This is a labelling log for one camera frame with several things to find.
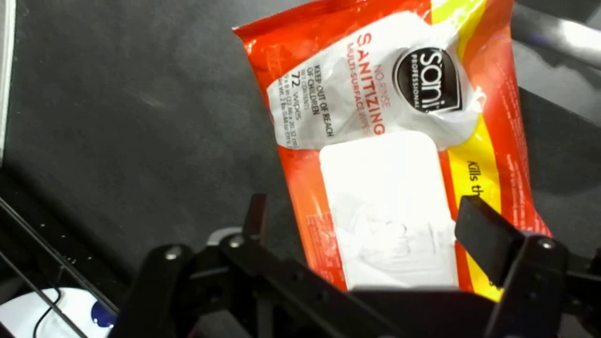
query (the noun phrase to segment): plastic package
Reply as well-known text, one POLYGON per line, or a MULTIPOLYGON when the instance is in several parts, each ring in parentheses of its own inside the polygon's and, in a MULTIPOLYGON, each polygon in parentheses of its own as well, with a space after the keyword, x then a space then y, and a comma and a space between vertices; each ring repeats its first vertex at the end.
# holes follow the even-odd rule
POLYGON ((455 244, 463 195, 549 234, 528 178, 511 5, 314 0, 235 28, 271 109, 309 264, 335 285, 498 298, 455 244))

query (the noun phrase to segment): cable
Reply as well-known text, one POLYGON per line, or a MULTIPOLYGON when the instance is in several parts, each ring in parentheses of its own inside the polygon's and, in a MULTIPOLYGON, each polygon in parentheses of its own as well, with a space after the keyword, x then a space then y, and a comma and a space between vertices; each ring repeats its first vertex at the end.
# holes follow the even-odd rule
POLYGON ((109 296, 106 296, 87 276, 83 276, 74 264, 66 261, 36 229, 29 223, 4 197, 0 197, 0 210, 6 212, 38 246, 53 257, 68 274, 76 278, 76 281, 93 293, 98 300, 102 300, 113 313, 119 308, 113 304, 109 296))
POLYGON ((40 328, 40 324, 42 324, 42 321, 46 319, 46 315, 49 315, 51 313, 51 309, 55 309, 57 308, 57 304, 61 302, 61 298, 62 298, 62 291, 59 289, 59 287, 55 287, 57 289, 57 293, 59 293, 59 296, 53 300, 53 304, 40 315, 40 319, 36 321, 36 326, 34 326, 34 338, 38 338, 38 328, 40 328))
MULTIPOLYGON (((38 296, 46 302, 46 304, 53 304, 53 300, 44 293, 44 291, 40 291, 38 287, 36 287, 36 283, 2 251, 2 248, 0 248, 0 259, 12 268, 12 270, 16 270, 17 274, 19 274, 19 278, 23 279, 23 281, 27 281, 32 289, 34 289, 34 293, 38 293, 38 296)), ((57 315, 66 323, 66 324, 70 324, 72 326, 72 330, 78 334, 78 336, 87 336, 66 313, 62 313, 62 309, 61 308, 55 308, 55 311, 57 311, 57 315)))

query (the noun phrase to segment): bolt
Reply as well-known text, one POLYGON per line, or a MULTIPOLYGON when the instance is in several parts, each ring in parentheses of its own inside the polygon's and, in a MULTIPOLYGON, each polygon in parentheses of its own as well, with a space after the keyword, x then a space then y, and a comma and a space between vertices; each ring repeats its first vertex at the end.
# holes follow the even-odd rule
POLYGON ((168 261, 175 261, 183 255, 183 248, 181 246, 171 246, 168 251, 166 251, 166 259, 168 261))
POLYGON ((241 248, 245 244, 245 236, 233 236, 232 240, 230 240, 230 248, 241 248))
POLYGON ((553 238, 541 238, 540 244, 543 249, 555 249, 558 246, 553 238))

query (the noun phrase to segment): dark background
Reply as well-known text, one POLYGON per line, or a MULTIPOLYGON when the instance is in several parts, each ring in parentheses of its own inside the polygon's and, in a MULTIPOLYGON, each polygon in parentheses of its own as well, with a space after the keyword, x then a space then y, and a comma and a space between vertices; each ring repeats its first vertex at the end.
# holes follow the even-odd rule
MULTIPOLYGON (((267 109, 232 33, 294 3, 19 0, 8 163, 132 274, 153 246, 203 248, 239 225, 254 191, 271 195, 269 246, 299 255, 267 109)), ((598 5, 570 3, 579 20, 598 5)), ((523 107, 538 208, 592 255, 601 129, 528 90, 523 107)))

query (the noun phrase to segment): logo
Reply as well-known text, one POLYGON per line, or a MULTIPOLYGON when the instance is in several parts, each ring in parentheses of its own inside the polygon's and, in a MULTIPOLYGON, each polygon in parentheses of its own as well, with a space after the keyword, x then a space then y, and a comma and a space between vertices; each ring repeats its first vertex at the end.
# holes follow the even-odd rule
POLYGON ((393 67, 397 90, 421 112, 463 109, 463 86, 453 58, 444 48, 425 47, 401 56, 393 67))

